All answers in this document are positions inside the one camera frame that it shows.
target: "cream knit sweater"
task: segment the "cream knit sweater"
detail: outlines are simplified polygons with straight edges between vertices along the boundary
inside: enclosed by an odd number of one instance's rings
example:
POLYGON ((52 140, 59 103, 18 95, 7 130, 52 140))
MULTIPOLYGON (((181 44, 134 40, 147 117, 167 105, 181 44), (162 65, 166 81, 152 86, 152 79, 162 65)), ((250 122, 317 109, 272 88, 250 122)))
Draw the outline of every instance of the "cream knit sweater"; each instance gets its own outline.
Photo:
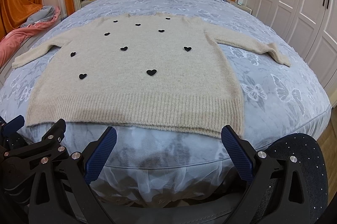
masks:
POLYGON ((276 62, 290 65, 276 44, 198 17, 101 17, 15 59, 17 68, 53 45, 62 47, 34 86, 26 125, 63 118, 219 138, 229 124, 242 136, 242 90, 217 43, 268 52, 276 62))

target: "sweater's left sleeve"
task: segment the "sweater's left sleeve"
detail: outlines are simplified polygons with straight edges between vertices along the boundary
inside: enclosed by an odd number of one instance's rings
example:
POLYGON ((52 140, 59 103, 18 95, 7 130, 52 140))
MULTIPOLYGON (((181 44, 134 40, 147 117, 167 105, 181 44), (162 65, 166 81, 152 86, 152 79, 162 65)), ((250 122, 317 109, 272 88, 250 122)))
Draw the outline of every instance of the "sweater's left sleeve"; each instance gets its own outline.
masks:
POLYGON ((205 21, 203 21, 203 23, 205 34, 208 35, 209 38, 214 39, 217 43, 230 45, 258 54, 269 53, 277 63, 290 67, 288 57, 280 53, 275 42, 264 44, 257 41, 255 38, 240 32, 229 30, 205 21))

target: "ribbed hem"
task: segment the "ribbed hem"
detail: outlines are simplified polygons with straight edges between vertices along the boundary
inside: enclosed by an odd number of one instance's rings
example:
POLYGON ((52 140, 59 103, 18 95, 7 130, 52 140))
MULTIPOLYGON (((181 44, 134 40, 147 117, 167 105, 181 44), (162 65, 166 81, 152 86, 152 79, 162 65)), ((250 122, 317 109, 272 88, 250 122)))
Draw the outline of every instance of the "ribbed hem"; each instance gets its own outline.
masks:
POLYGON ((194 132, 220 138, 230 125, 242 136, 243 98, 216 98, 177 93, 97 93, 31 97, 26 126, 56 122, 134 125, 168 131, 194 132))

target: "pink blanket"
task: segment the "pink blanket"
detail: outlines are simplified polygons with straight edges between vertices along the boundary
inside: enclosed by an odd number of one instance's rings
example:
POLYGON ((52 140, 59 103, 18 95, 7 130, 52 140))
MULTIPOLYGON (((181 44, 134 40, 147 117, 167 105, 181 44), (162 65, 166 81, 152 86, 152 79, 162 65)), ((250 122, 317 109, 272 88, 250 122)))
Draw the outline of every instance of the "pink blanket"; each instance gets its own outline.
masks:
POLYGON ((51 21, 30 24, 27 27, 15 29, 3 37, 0 41, 0 68, 16 53, 24 40, 38 34, 43 29, 50 27, 57 21, 60 15, 60 8, 54 8, 55 14, 51 21))

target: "sweater sleeve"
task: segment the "sweater sleeve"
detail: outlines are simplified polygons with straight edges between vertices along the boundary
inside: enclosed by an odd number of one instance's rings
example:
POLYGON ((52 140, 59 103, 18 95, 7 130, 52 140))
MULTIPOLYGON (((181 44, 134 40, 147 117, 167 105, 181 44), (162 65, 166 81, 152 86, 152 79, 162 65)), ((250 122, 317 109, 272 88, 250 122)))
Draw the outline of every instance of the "sweater sleeve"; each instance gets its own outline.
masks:
MULTIPOLYGON (((102 17, 99 19, 95 19, 91 21, 89 24, 91 27, 96 27, 102 21, 106 20, 107 18, 102 17)), ((75 39, 81 32, 81 27, 75 27, 68 31, 62 32, 47 41, 43 42, 36 48, 30 49, 28 52, 23 53, 15 58, 14 62, 12 63, 12 68, 16 69, 26 65, 27 63, 44 56, 53 46, 63 47, 68 45, 73 39, 75 39)))
POLYGON ((232 47, 241 48, 246 51, 257 54, 269 53, 269 55, 279 64, 290 67, 290 61, 287 56, 280 53, 275 42, 264 44, 255 38, 226 29, 224 27, 204 22, 205 33, 214 39, 217 43, 230 45, 232 47))

